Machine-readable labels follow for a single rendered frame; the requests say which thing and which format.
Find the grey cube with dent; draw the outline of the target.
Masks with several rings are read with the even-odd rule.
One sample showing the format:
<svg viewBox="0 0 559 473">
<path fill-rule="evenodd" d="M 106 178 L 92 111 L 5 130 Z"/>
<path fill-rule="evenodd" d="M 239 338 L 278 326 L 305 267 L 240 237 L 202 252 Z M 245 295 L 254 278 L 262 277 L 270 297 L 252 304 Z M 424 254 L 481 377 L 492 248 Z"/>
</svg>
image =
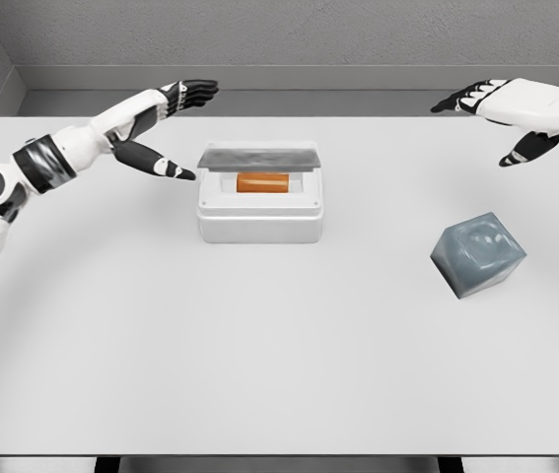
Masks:
<svg viewBox="0 0 559 473">
<path fill-rule="evenodd" d="M 447 227 L 431 255 L 458 299 L 507 279 L 526 252 L 492 212 Z"/>
</svg>

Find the white box with recess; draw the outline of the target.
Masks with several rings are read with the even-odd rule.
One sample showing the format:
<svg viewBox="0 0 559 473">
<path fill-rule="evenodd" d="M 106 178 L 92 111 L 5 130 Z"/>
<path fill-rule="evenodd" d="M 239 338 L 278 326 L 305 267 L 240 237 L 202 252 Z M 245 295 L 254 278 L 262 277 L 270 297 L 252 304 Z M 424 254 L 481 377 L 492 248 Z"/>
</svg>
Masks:
<svg viewBox="0 0 559 473">
<path fill-rule="evenodd" d="M 314 149 L 312 141 L 223 141 L 207 149 Z M 322 232 L 323 185 L 320 167 L 311 171 L 199 170 L 197 217 L 210 243 L 314 243 Z M 238 193 L 240 172 L 290 175 L 288 193 Z"/>
</svg>

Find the grey sliding lid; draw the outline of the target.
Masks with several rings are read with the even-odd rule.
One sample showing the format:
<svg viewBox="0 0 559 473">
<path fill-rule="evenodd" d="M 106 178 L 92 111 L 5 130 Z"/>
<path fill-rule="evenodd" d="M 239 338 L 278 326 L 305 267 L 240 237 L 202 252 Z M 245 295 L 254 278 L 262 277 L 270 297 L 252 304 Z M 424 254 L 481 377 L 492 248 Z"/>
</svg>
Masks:
<svg viewBox="0 0 559 473">
<path fill-rule="evenodd" d="M 314 149 L 207 149 L 197 165 L 201 169 L 231 171 L 311 171 L 320 167 Z"/>
</svg>

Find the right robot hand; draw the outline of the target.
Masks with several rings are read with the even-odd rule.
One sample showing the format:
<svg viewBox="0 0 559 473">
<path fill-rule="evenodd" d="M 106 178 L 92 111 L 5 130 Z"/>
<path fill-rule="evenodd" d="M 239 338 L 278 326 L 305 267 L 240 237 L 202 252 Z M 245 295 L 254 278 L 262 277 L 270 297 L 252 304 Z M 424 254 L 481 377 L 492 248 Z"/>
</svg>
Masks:
<svg viewBox="0 0 559 473">
<path fill-rule="evenodd" d="M 559 144 L 559 87 L 523 78 L 480 81 L 431 107 L 433 113 L 466 112 L 525 132 L 499 161 L 501 168 L 530 163 Z"/>
</svg>

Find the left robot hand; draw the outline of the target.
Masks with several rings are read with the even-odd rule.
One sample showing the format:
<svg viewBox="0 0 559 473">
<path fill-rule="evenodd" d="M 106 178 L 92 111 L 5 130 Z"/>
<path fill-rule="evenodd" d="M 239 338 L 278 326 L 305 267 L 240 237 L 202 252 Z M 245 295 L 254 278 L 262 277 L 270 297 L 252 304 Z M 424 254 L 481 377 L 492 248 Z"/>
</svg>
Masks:
<svg viewBox="0 0 559 473">
<path fill-rule="evenodd" d="M 181 110 L 204 106 L 218 92 L 219 86 L 214 80 L 174 82 L 118 103 L 94 117 L 91 126 L 105 137 L 118 162 L 150 175 L 194 180 L 194 172 L 135 139 Z"/>
</svg>

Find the orange cylinder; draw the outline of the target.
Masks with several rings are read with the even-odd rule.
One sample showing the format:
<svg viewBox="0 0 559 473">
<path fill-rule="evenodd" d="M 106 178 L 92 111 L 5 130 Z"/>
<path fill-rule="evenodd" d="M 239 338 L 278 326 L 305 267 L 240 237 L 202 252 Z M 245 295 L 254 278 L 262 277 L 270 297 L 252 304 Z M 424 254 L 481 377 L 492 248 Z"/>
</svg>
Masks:
<svg viewBox="0 0 559 473">
<path fill-rule="evenodd" d="M 290 175 L 280 172 L 240 172 L 237 175 L 238 193 L 288 193 Z"/>
</svg>

